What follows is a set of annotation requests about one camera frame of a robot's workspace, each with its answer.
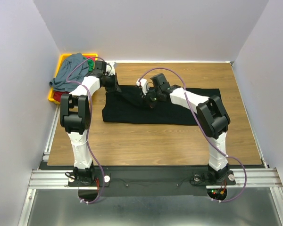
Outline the black t shirt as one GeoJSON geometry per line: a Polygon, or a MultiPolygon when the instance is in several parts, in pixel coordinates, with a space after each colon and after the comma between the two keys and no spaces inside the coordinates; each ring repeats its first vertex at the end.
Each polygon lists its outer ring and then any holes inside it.
{"type": "Polygon", "coordinates": [[[150,108],[143,103],[141,90],[138,87],[121,85],[120,88],[121,93],[106,93],[106,104],[102,109],[104,122],[197,125],[189,109],[174,105],[169,99],[158,102],[154,108],[150,108]]]}

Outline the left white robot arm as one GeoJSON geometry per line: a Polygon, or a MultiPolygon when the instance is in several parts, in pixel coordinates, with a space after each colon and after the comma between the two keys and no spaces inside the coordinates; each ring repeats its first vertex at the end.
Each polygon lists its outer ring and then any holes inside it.
{"type": "Polygon", "coordinates": [[[73,171],[66,173],[69,186],[91,186],[99,181],[94,173],[87,133],[92,119],[90,99],[102,87],[107,92],[121,91],[114,62],[95,61],[93,70],[86,74],[81,84],[61,96],[60,124],[70,139],[74,154],[73,171]]]}

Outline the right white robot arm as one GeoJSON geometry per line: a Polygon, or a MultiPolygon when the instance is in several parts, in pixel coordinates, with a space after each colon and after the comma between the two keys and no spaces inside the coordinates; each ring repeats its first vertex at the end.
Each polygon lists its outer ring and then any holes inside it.
{"type": "Polygon", "coordinates": [[[207,179],[213,184],[223,181],[229,172],[226,135],[230,118],[221,98],[216,95],[201,96],[181,86],[171,86],[162,73],[151,77],[151,82],[153,87],[149,88],[146,79],[139,78],[136,81],[142,98],[150,107],[154,107],[158,101],[170,100],[172,104],[189,109],[195,115],[196,123],[208,141],[207,179]]]}

